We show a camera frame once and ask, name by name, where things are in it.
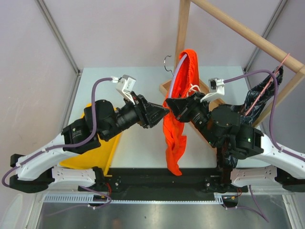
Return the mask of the lilac wire hanger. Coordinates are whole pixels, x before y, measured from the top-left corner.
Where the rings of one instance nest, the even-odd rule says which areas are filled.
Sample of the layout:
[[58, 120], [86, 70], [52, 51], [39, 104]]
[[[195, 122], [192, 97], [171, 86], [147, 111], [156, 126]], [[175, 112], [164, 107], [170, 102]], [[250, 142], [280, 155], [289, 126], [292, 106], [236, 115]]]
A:
[[182, 56], [173, 72], [170, 88], [165, 96], [167, 98], [187, 97], [190, 95], [192, 84], [189, 55], [186, 52]]

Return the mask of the wooden clothes rack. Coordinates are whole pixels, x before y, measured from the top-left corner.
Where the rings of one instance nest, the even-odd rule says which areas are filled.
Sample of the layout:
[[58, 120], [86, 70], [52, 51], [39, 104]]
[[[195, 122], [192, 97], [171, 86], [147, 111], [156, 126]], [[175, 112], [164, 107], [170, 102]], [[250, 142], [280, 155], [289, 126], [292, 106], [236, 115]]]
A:
[[[249, 29], [262, 35], [280, 2], [277, 0], [214, 0], [212, 4]], [[165, 30], [171, 34], [166, 54], [174, 55], [179, 1], [162, 0], [158, 4]], [[254, 45], [217, 19], [191, 4], [186, 48], [198, 54], [201, 66], [245, 67]], [[305, 3], [287, 2], [268, 36], [268, 41], [300, 62], [305, 60]], [[273, 132], [277, 142], [299, 152], [305, 150], [305, 83], [277, 106]]]

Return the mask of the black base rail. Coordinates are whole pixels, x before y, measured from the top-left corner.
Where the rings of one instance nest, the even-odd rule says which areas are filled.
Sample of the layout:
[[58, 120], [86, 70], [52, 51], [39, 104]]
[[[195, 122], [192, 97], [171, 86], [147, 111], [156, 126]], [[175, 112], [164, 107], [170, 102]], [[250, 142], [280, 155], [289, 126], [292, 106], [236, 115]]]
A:
[[91, 186], [101, 190], [104, 186], [120, 192], [130, 187], [145, 188], [186, 188], [209, 192], [236, 192], [239, 188], [215, 168], [183, 168], [182, 175], [176, 176], [166, 168], [111, 168], [108, 175], [93, 168], [96, 178]]

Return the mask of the dark patterned shorts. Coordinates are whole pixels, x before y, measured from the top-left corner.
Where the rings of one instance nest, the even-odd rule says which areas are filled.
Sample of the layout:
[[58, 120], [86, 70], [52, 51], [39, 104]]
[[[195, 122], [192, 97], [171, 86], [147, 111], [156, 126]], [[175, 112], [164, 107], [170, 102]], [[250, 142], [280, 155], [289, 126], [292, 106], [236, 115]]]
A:
[[[233, 112], [239, 113], [242, 124], [252, 125], [260, 116], [266, 103], [274, 96], [274, 88], [272, 77], [269, 75], [248, 91], [242, 105], [224, 104], [224, 106], [229, 107]], [[228, 143], [225, 143], [225, 146], [217, 149], [217, 162], [219, 167], [235, 168], [238, 159], [230, 155], [227, 152], [227, 148]]]

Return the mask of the orange shorts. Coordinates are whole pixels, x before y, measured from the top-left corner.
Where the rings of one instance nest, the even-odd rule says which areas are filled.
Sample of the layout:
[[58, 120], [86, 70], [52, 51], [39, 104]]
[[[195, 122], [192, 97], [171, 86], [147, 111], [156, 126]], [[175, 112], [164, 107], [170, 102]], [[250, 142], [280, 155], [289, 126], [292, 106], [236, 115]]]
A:
[[[181, 58], [183, 52], [186, 52], [189, 55], [189, 72], [191, 74], [192, 84], [198, 86], [200, 84], [200, 79], [197, 53], [192, 49], [186, 49], [180, 53], [179, 58]], [[182, 172], [180, 171], [178, 166], [178, 161], [185, 153], [187, 143], [187, 136], [183, 135], [183, 130], [184, 123], [177, 121], [172, 112], [170, 112], [164, 117], [163, 133], [165, 136], [165, 142], [167, 144], [167, 148], [165, 151], [167, 168], [175, 176], [182, 175]]]

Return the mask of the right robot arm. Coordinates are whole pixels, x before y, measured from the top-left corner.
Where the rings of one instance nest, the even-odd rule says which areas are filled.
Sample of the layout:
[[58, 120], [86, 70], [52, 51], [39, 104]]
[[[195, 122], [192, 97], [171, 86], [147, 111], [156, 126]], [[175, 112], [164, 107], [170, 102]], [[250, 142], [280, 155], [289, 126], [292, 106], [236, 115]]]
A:
[[192, 123], [204, 139], [217, 150], [221, 174], [211, 189], [227, 192], [228, 188], [249, 185], [279, 184], [292, 192], [305, 190], [304, 156], [284, 152], [269, 136], [242, 121], [242, 116], [227, 104], [209, 110], [204, 94], [195, 92], [186, 98], [165, 101], [179, 123]]

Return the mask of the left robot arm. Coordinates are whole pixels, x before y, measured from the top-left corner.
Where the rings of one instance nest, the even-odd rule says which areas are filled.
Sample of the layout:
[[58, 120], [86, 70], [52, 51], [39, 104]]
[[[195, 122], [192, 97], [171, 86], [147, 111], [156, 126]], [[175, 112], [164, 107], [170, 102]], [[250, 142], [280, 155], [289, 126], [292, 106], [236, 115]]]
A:
[[101, 140], [109, 141], [134, 124], [152, 128], [170, 111], [148, 102], [142, 95], [133, 94], [132, 98], [134, 101], [125, 101], [122, 108], [114, 108], [107, 100], [98, 100], [94, 105], [95, 114], [92, 107], [86, 107], [83, 118], [65, 127], [42, 149], [27, 156], [13, 154], [10, 166], [16, 169], [16, 174], [10, 177], [9, 188], [37, 193], [60, 185], [78, 186], [79, 191], [88, 188], [101, 191], [106, 181], [103, 169], [98, 166], [71, 169], [57, 165], [65, 159], [101, 147]]

